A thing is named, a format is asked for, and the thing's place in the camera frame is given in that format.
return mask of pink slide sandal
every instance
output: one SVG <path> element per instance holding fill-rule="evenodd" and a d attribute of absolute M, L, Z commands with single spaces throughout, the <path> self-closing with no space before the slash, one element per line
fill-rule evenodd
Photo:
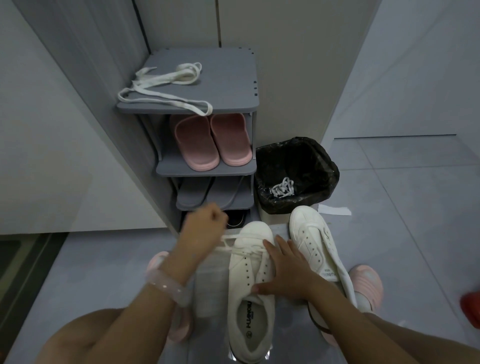
<path fill-rule="evenodd" d="M 384 287 L 378 273 L 369 266 L 359 265 L 353 267 L 350 272 L 348 272 L 348 275 L 352 280 L 353 290 L 367 298 L 370 306 L 372 306 L 372 311 L 375 312 L 380 308 L 384 298 Z M 322 335 L 330 345 L 338 346 L 333 335 L 323 331 Z"/>
<path fill-rule="evenodd" d="M 206 116 L 172 115 L 170 128 L 183 159 L 191 169 L 204 172 L 218 166 L 220 156 Z"/>
<path fill-rule="evenodd" d="M 168 252 L 160 252 L 150 260 L 147 266 L 147 272 L 156 269 L 168 256 Z M 182 342 L 190 336 L 193 331 L 193 315 L 188 307 L 178 307 L 175 305 L 172 323 L 168 331 L 167 344 Z"/>
<path fill-rule="evenodd" d="M 212 115 L 210 127 L 226 164 L 238 167 L 252 160 L 252 148 L 243 114 Z"/>

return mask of white sneaker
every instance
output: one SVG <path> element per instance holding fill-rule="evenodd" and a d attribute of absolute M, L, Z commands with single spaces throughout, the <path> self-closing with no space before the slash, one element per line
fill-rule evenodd
<path fill-rule="evenodd" d="M 290 214 L 289 229 L 290 238 L 305 256 L 310 268 L 327 281 L 336 284 L 357 307 L 352 281 L 338 257 L 332 234 L 323 217 L 309 206 L 298 206 Z M 321 331 L 330 334 L 324 319 L 310 302 L 308 310 L 314 324 Z"/>
<path fill-rule="evenodd" d="M 267 224 L 253 221 L 240 234 L 226 235 L 223 241 L 235 239 L 233 247 L 217 250 L 231 253 L 228 282 L 228 337 L 233 355 L 240 362 L 260 362 L 270 350 L 275 321 L 274 295 L 252 294 L 255 283 L 274 278 L 273 261 L 262 243 L 274 243 Z"/>

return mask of gray tiled floor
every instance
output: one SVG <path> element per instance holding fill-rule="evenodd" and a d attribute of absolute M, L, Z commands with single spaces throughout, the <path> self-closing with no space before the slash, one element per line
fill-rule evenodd
<path fill-rule="evenodd" d="M 325 203 L 348 206 L 352 216 L 324 217 L 345 266 L 379 272 L 380 316 L 480 348 L 480 331 L 458 307 L 462 294 L 480 289 L 480 160 L 454 136 L 335 140 L 330 155 L 341 173 Z M 68 321 L 126 305 L 150 257 L 173 244 L 166 230 L 71 234 L 6 362 L 30 363 Z M 276 307 L 266 363 L 344 363 L 304 307 Z M 166 349 L 161 362 L 232 363 L 225 332 L 221 316 L 201 318 L 191 341 Z"/>

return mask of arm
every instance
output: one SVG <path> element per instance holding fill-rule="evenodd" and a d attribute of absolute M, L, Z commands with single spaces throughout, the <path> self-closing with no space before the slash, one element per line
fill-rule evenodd
<path fill-rule="evenodd" d="M 159 269 L 185 286 L 220 242 L 227 219 L 215 204 L 189 214 L 175 248 Z M 84 363 L 156 363 L 165 345 L 174 305 L 167 294 L 145 284 L 92 347 Z"/>
<path fill-rule="evenodd" d="M 276 236 L 280 250 L 264 241 L 276 268 L 276 277 L 253 286 L 252 292 L 301 298 L 322 315 L 350 364 L 418 364 L 358 311 L 335 286 L 310 270 L 291 240 Z"/>

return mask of bracelet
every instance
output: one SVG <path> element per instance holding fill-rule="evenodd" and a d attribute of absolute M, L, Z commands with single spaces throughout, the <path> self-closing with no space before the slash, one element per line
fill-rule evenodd
<path fill-rule="evenodd" d="M 169 295 L 170 298 L 178 304 L 178 306 L 187 307 L 190 305 L 192 297 L 190 290 L 183 287 L 161 270 L 149 270 L 147 272 L 146 281 Z"/>

